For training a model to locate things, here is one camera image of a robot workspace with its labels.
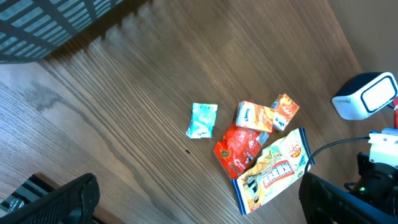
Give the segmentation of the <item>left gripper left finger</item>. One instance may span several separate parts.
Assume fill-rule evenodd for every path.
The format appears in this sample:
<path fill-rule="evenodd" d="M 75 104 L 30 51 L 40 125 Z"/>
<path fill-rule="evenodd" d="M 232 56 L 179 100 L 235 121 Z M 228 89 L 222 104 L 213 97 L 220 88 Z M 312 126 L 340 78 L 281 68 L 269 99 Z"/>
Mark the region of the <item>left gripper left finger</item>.
<path fill-rule="evenodd" d="M 84 174 L 21 208 L 10 210 L 1 223 L 80 224 L 99 223 L 94 216 L 100 200 L 98 181 L 92 173 Z"/>

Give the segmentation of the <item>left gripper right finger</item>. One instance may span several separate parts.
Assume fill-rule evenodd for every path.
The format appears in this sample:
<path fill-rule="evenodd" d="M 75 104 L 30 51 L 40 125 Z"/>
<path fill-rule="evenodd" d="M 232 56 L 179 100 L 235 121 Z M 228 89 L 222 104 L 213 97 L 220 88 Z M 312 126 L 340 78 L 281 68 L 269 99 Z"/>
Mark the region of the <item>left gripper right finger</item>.
<path fill-rule="evenodd" d="M 397 218 L 319 178 L 303 175 L 299 199 L 309 224 L 397 224 Z"/>

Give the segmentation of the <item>yellow chips bag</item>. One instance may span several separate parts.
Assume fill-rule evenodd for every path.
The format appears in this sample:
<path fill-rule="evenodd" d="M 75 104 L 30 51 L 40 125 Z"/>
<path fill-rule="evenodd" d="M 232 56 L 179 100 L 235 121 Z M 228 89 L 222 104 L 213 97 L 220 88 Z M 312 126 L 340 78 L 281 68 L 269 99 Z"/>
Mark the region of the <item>yellow chips bag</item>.
<path fill-rule="evenodd" d="M 241 215 L 265 205 L 304 175 L 310 160 L 304 128 L 297 128 L 261 151 L 256 163 L 231 181 Z"/>

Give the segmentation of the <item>red snack packet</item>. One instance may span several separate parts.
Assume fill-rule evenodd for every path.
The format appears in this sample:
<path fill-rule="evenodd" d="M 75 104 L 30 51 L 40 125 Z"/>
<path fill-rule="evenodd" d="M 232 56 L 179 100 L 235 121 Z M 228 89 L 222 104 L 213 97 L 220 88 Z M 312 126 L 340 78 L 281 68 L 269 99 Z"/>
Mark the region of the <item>red snack packet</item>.
<path fill-rule="evenodd" d="M 269 138 L 269 133 L 242 128 L 234 121 L 214 153 L 230 179 L 237 179 L 253 163 L 253 160 Z"/>

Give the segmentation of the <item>orange Kleenex Enjoy pack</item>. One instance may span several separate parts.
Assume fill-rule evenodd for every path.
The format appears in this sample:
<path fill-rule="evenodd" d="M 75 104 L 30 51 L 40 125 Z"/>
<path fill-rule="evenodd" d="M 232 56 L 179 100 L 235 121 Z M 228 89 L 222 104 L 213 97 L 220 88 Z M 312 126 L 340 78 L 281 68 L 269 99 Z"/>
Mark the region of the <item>orange Kleenex Enjoy pack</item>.
<path fill-rule="evenodd" d="M 299 108 L 299 105 L 288 95 L 280 94 L 271 105 L 271 109 L 274 112 L 274 129 L 284 131 Z"/>

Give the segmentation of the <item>orange Kleenex Cherish pack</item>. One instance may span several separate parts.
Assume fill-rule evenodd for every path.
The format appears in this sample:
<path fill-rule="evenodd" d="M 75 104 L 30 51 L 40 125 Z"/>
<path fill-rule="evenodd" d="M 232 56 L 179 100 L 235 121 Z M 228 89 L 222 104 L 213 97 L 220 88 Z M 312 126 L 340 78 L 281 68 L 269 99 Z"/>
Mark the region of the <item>orange Kleenex Cherish pack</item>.
<path fill-rule="evenodd" d="M 236 125 L 239 127 L 271 133 L 273 120 L 274 110 L 269 107 L 250 101 L 242 101 L 238 105 Z"/>

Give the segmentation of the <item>teal Kleenex tissue pack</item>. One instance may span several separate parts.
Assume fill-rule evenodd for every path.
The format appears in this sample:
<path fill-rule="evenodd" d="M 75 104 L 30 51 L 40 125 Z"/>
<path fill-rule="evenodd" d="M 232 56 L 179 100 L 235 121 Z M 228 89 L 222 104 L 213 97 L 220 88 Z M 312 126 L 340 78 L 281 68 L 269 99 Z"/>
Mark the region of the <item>teal Kleenex tissue pack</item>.
<path fill-rule="evenodd" d="M 190 139 L 212 138 L 218 105 L 193 103 L 192 116 L 186 135 Z"/>

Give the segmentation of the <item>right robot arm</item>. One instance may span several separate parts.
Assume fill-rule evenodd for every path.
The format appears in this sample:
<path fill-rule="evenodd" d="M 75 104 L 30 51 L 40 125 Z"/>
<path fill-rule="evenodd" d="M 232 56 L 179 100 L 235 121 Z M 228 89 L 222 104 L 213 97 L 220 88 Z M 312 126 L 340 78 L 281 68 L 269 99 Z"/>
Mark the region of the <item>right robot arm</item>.
<path fill-rule="evenodd" d="M 397 169 L 382 163 L 373 163 L 369 155 L 357 155 L 357 182 L 347 182 L 344 187 L 356 198 L 380 211 L 397 218 Z"/>

